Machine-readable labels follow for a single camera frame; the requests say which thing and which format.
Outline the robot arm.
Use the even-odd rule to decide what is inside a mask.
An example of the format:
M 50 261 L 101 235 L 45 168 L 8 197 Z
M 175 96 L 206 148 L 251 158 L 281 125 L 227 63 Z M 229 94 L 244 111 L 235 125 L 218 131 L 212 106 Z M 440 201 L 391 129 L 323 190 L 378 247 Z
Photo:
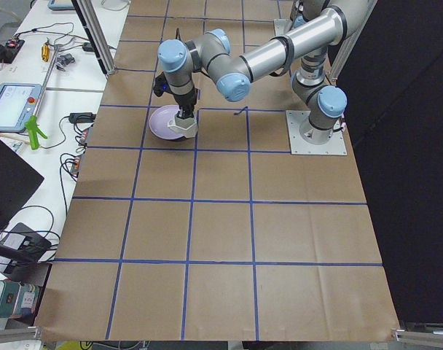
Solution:
M 305 102 L 313 101 L 320 117 L 333 117 L 319 105 L 324 87 L 324 58 L 330 45 L 355 34 L 368 13 L 370 1 L 294 1 L 289 30 L 238 57 L 230 55 L 230 41 L 220 28 L 183 42 L 168 39 L 157 51 L 162 73 L 154 81 L 154 94 L 169 93 L 176 105 L 165 106 L 150 117 L 152 133 L 166 140 L 190 139 L 197 134 L 197 89 L 192 79 L 205 71 L 229 102 L 244 99 L 251 85 L 266 76 L 287 73 L 295 60 L 301 67 L 293 79 L 294 92 Z

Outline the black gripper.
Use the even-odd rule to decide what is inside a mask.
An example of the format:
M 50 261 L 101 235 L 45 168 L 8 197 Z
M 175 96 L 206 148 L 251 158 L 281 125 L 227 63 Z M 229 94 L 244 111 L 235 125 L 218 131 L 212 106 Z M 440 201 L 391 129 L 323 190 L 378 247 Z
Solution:
M 188 93 L 183 95 L 173 93 L 173 98 L 181 107 L 181 119 L 194 118 L 195 105 L 197 103 L 197 95 L 199 90 L 193 87 Z

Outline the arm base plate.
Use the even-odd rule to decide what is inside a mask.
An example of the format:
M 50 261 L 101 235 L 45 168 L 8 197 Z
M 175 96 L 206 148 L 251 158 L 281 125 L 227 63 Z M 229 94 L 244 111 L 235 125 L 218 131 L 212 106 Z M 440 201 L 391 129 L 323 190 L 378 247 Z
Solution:
M 345 140 L 338 119 L 334 126 L 321 131 L 309 121 L 309 111 L 286 110 L 286 124 L 292 155 L 346 156 Z

